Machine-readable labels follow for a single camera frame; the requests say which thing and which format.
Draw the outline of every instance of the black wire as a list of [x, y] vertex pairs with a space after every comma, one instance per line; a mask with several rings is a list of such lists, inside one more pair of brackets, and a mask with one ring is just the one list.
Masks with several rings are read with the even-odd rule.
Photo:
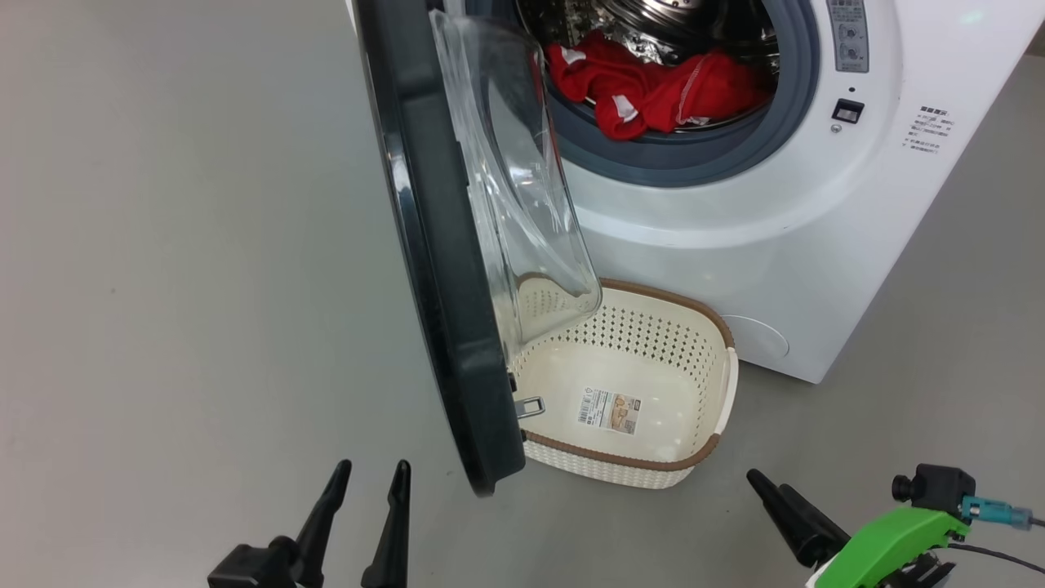
[[951, 549], [959, 549], [961, 551], [972, 551], [974, 554], [982, 554], [984, 556], [991, 556], [992, 558], [998, 558], [999, 560], [1005, 560], [1006, 562], [1020, 564], [1021, 566], [1028, 567], [1037, 572], [1045, 573], [1045, 567], [1036, 566], [1030, 562], [1025, 562], [1019, 558], [1014, 558], [1008, 554], [1002, 554], [1001, 551], [992, 551], [991, 549], [977, 547], [975, 545], [966, 545], [965, 543], [950, 543], [948, 545], [945, 545], [945, 547], [949, 547]]

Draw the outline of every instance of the brown basket rim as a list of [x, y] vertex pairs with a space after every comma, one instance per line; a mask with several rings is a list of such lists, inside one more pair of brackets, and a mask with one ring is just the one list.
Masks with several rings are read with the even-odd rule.
[[[733, 333], [729, 331], [729, 327], [725, 324], [725, 321], [719, 316], [718, 313], [713, 311], [711, 307], [702, 303], [693, 301], [692, 299], [687, 299], [686, 297], [680, 297], [678, 293], [668, 291], [666, 289], [660, 289], [657, 287], [651, 287], [649, 285], [642, 285], [638, 283], [632, 283], [630, 281], [622, 281], [619, 279], [602, 278], [600, 279], [603, 287], [608, 287], [610, 289], [619, 289], [621, 291], [627, 291], [629, 293], [637, 293], [640, 297], [647, 297], [649, 299], [656, 299], [665, 303], [670, 303], [677, 305], [679, 307], [684, 307], [692, 311], [696, 311], [712, 322], [716, 328], [718, 328], [719, 333], [722, 335], [722, 340], [725, 343], [726, 348], [735, 348], [733, 340]], [[604, 453], [602, 451], [595, 451], [591, 449], [585, 449], [583, 447], [578, 447], [576, 445], [570, 445], [567, 443], [562, 443], [560, 441], [553, 440], [551, 438], [545, 438], [544, 436], [539, 436], [537, 433], [532, 433], [527, 431], [520, 426], [522, 431], [522, 440], [527, 442], [533, 442], [540, 444], [552, 449], [557, 449], [559, 451], [564, 451], [566, 453], [572, 453], [574, 455], [579, 455], [581, 457], [587, 457], [590, 460], [597, 460], [599, 462], [606, 462], [613, 464], [616, 466], [624, 466], [626, 468], [638, 468], [642, 470], [653, 470], [657, 472], [677, 472], [679, 470], [688, 470], [697, 464], [703, 462], [712, 451], [718, 446], [720, 436], [718, 433], [712, 433], [709, 438], [707, 443], [703, 445], [696, 453], [687, 457], [686, 460], [680, 460], [678, 462], [652, 462], [649, 460], [635, 460], [634, 457], [623, 457], [621, 455], [613, 455], [612, 453]]]

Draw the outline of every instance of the laundry basket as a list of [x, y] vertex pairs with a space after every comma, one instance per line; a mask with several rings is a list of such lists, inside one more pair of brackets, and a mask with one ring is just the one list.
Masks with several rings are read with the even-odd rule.
[[[556, 308], [533, 280], [521, 308]], [[526, 455], [600, 480], [678, 484], [718, 445], [737, 391], [733, 336], [706, 306], [605, 279], [601, 309], [526, 348], [512, 364]]]

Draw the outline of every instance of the front-load washer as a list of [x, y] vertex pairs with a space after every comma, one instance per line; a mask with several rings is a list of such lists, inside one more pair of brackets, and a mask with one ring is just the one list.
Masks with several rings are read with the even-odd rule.
[[[532, 28], [519, 6], [540, 1], [458, 0], [448, 8]], [[553, 13], [623, 1], [545, 3]], [[627, 1], [650, 10], [666, 3]], [[593, 124], [590, 107], [557, 99], [552, 112], [598, 273], [703, 301], [726, 317], [742, 359], [819, 382], [1042, 22], [1045, 2], [763, 6], [779, 83], [772, 102], [750, 116], [616, 142]]]

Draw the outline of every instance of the red towel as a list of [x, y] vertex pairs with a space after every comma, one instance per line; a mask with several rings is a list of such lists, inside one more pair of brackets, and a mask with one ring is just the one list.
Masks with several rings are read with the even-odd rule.
[[550, 45], [548, 57], [559, 91], [577, 102], [595, 99], [599, 128], [618, 140], [727, 117], [767, 97], [758, 76], [724, 53], [695, 55], [677, 67], [647, 64], [596, 30], [573, 49]]
[[548, 61], [552, 80], [567, 99], [595, 100], [596, 121], [607, 136], [629, 140], [646, 132], [637, 105], [656, 81], [631, 51], [594, 30], [573, 49], [550, 45]]

